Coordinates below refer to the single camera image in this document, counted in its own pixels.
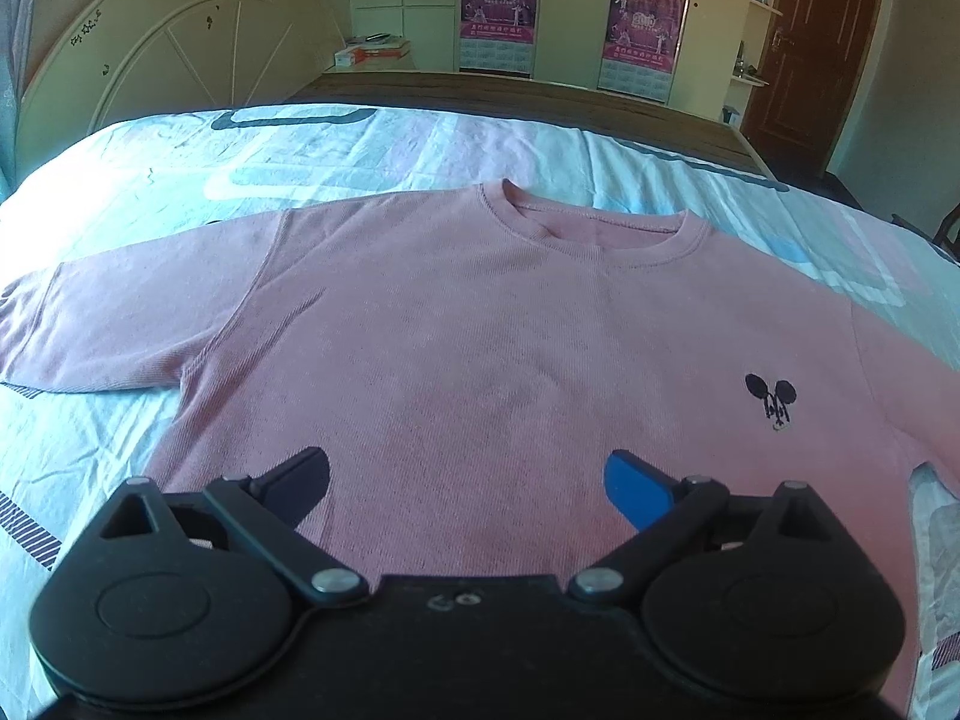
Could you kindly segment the dark wooden bed frame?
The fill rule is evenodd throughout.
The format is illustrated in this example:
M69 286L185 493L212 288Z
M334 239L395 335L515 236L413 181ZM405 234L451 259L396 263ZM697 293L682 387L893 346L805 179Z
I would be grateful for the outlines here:
M747 138L730 125L643 99L558 83L483 73L344 71L318 76L290 99L542 122L674 151L766 179L773 176Z

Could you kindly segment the stack of boxes and books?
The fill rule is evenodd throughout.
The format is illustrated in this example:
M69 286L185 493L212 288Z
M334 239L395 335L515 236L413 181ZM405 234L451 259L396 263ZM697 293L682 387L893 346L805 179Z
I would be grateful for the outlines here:
M409 39L388 32L350 37L345 47L337 50L334 55L336 71L384 70L411 66Z

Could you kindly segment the purple calendar poster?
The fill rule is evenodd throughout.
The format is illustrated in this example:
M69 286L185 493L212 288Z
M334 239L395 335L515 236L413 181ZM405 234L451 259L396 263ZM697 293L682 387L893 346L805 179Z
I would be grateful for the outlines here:
M665 104L688 0L610 0L599 88Z
M539 0L459 0L459 68L532 75Z

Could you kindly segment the patterned light bed sheet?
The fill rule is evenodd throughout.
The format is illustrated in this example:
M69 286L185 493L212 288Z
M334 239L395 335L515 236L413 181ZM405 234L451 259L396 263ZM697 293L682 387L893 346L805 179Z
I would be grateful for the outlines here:
M688 154L478 115L291 104L155 115L83 138L2 195L2 273L233 216L509 179L572 205L688 210L958 358L958 270L911 232ZM176 411L167 390L2 395L2 712L50 702L28 617L62 546L140 473Z

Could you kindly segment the cream corner shelf unit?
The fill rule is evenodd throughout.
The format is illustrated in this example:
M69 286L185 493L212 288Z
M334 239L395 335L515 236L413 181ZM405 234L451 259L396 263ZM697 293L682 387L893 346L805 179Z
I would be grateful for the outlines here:
M766 44L773 36L781 15L778 0L748 0L732 65L731 84L721 110L722 120L731 127L742 127L750 103L762 89L770 86L770 80L761 66Z

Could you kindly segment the pink sweatshirt with mouse logo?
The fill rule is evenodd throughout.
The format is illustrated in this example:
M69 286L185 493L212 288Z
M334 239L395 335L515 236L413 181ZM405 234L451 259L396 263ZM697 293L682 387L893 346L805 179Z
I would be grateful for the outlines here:
M509 182L217 221L16 278L2 377L172 387L172 491L317 445L304 534L370 575L568 572L619 543L610 452L741 493L799 478L905 606L911 473L958 475L958 377L690 213Z

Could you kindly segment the cream arched headboard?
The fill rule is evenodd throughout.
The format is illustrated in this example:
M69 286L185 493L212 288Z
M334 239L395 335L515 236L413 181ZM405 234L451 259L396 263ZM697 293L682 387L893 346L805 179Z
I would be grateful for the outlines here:
M283 103L343 46L329 0L94 0L26 88L16 176L117 122Z

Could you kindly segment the cream wardrobe with doors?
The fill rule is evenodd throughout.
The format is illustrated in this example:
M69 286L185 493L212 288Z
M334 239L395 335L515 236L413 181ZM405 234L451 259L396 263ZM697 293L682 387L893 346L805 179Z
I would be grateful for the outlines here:
M361 36L392 32L410 41L418 70L459 68L459 0L350 0ZM539 0L532 75L540 82L599 88L610 0ZM688 0L669 101L715 121L731 84L748 0Z

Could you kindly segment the left purple calendar poster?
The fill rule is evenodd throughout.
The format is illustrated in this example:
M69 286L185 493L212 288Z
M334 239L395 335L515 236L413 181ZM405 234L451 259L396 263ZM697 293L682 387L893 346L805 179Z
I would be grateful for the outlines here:
M539 0L459 0L459 68L532 75Z

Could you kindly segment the dark wooden chair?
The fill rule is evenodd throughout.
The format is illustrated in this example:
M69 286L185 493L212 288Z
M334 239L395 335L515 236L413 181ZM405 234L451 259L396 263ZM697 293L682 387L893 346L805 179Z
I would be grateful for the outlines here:
M892 223L895 224L895 226L901 227L901 229L914 232L916 236L924 239L940 257L944 257L944 259L955 263L955 265L960 263L960 238L958 237L960 205L955 205L952 210L942 218L937 231L935 231L932 236L921 231L916 224L910 223L900 215L893 215Z

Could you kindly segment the right purple calendar poster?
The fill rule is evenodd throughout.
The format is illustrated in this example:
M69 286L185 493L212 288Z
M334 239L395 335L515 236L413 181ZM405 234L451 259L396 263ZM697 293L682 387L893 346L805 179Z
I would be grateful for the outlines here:
M610 0L599 88L665 104L688 0Z

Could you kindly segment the dark brown wooden door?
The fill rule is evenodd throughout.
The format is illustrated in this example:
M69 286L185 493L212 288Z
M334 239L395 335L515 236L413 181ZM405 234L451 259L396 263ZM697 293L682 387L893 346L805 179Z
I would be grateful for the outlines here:
M742 132L778 179L818 179L838 143L882 0L775 0Z

